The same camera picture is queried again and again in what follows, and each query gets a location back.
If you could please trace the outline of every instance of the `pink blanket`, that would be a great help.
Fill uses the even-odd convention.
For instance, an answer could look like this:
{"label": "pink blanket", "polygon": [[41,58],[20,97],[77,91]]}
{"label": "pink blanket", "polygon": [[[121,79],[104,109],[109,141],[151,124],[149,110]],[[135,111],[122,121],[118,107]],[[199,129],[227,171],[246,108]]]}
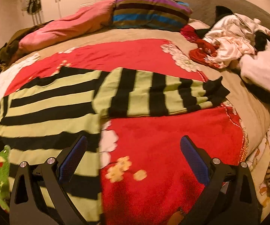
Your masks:
{"label": "pink blanket", "polygon": [[50,22],[19,42],[22,53],[34,52],[56,43],[92,33],[108,26],[115,0],[104,0],[80,8],[75,14]]}

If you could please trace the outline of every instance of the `blue gripper pad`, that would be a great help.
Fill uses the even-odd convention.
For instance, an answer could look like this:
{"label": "blue gripper pad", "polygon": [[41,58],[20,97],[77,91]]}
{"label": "blue gripper pad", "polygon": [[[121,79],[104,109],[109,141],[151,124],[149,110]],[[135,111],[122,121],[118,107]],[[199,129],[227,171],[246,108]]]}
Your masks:
{"label": "blue gripper pad", "polygon": [[192,169],[197,181],[207,186],[210,182],[209,168],[200,157],[197,149],[191,144],[186,136],[181,138],[181,151]]}
{"label": "blue gripper pad", "polygon": [[73,149],[67,155],[62,165],[59,168],[59,178],[60,184],[67,183],[71,180],[75,170],[77,169],[84,153],[87,150],[87,139],[82,136],[79,141],[75,144]]}

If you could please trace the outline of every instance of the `green frog plush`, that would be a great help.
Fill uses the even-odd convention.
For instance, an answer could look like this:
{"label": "green frog plush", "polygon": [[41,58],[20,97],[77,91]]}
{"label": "green frog plush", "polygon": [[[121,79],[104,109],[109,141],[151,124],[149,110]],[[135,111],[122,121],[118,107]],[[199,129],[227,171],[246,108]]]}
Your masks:
{"label": "green frog plush", "polygon": [[6,145],[4,150],[0,152],[0,206],[9,212],[9,206],[6,200],[10,199],[9,171],[10,164],[8,157],[10,154],[10,146]]}

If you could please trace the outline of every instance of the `pillow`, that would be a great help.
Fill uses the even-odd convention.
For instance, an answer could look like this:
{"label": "pillow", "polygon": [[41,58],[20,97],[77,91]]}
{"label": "pillow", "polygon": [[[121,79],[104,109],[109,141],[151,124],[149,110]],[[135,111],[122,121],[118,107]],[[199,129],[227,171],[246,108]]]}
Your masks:
{"label": "pillow", "polygon": [[187,3],[175,0],[116,0],[112,26],[179,32],[191,13]]}
{"label": "pillow", "polygon": [[19,42],[21,53],[34,52],[83,34],[95,32],[111,22],[115,0],[99,1],[75,14],[50,22]]}

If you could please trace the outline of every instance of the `white patterned fabric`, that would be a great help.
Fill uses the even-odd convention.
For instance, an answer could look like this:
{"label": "white patterned fabric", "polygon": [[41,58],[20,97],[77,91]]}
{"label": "white patterned fabric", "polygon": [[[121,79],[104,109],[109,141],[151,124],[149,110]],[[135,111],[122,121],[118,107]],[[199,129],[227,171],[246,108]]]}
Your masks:
{"label": "white patterned fabric", "polygon": [[33,56],[23,60],[18,64],[14,64],[12,67],[7,69],[6,71],[0,74],[0,101],[3,98],[8,86],[15,78],[16,74],[26,66],[29,66],[40,59],[40,55],[38,53],[34,54]]}

